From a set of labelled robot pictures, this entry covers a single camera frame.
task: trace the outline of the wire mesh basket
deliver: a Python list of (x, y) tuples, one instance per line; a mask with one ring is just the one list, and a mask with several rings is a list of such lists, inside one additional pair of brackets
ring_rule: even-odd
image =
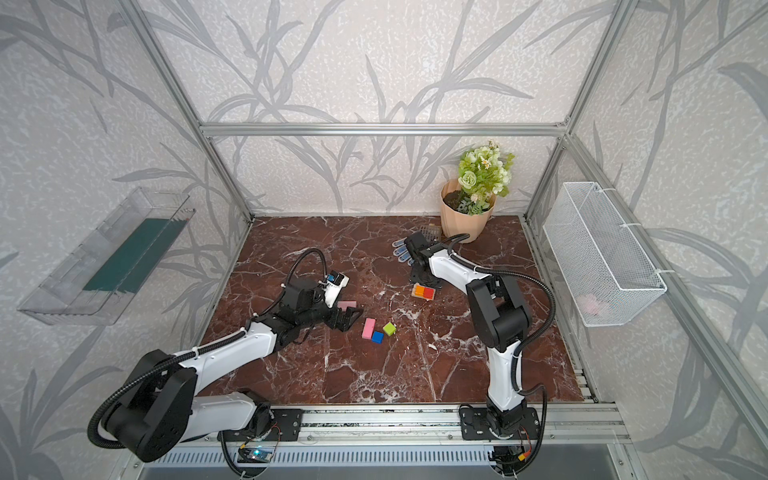
[(544, 232), (586, 326), (624, 325), (667, 291), (595, 182), (563, 183)]

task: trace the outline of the beige plant pot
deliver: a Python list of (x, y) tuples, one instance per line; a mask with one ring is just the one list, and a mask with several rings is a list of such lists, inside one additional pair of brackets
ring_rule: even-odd
[(482, 232), (482, 229), (485, 228), (488, 219), (491, 218), (493, 207), (496, 204), (496, 196), (492, 195), (491, 200), (488, 201), (491, 204), (491, 208), (487, 212), (483, 212), (480, 215), (461, 214), (446, 205), (442, 200), (445, 198), (445, 195), (460, 189), (461, 187), (456, 178), (449, 180), (447, 184), (443, 185), (440, 191), (440, 223), (442, 224), (442, 232), (446, 237), (453, 237), (459, 233), (469, 233), (469, 238), (462, 241), (462, 243), (469, 243), (475, 241)]

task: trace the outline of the leaf pattern wallpaper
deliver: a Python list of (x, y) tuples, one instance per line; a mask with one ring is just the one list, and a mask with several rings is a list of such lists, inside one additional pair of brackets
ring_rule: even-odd
[[(576, 127), (764, 392), (766, 14), (766, 2), (641, 2)], [(532, 216), (539, 238), (558, 185), (580, 180), (566, 155)], [(545, 256), (561, 282), (548, 246)], [(768, 478), (768, 459), (663, 301), (616, 329), (585, 329), (563, 303), (600, 398), (620, 405), (651, 478)]]
[[(0, 2), (0, 477), (107, 478), (84, 427), (147, 351), (198, 340), (247, 231), (117, 5)], [(135, 187), (197, 212), (113, 326), (16, 307)]]
[[(613, 0), (141, 4), (205, 122), (563, 121), (614, 9)], [(436, 213), (462, 150), (485, 140), (216, 139), (264, 214)], [(517, 160), (495, 212), (520, 214), (554, 139), (497, 140)]]

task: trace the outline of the brown marble tabletop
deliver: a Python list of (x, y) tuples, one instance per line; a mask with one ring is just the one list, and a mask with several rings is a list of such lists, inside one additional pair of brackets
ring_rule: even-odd
[[(475, 335), (466, 295), (445, 284), (433, 301), (411, 296), (410, 267), (392, 255), (392, 242), (435, 217), (264, 217), (256, 220), (227, 283), (204, 343), (245, 324), (269, 306), (288, 269), (307, 247), (326, 254), (328, 269), (349, 276), (342, 300), (356, 300), (365, 312), (350, 331), (315, 326), (307, 340), (240, 367), (217, 380), (204, 395), (247, 387), (273, 404), (361, 402), (484, 402), (487, 352)], [(538, 276), (517, 217), (493, 217), (473, 243), (457, 250), (486, 266), (506, 266)], [(297, 274), (320, 278), (316, 256)], [(535, 317), (546, 318), (546, 296), (520, 282)], [(363, 339), (366, 317), (376, 330), (397, 327), (382, 344)], [(306, 330), (299, 335), (304, 338)], [(543, 382), (550, 400), (581, 402), (581, 390), (557, 326), (523, 352), (523, 388)]]

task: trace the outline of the clear plastic shelf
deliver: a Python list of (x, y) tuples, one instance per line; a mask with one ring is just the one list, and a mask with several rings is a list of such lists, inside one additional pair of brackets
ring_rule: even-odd
[(194, 214), (188, 200), (132, 191), (19, 311), (48, 325), (113, 325)]

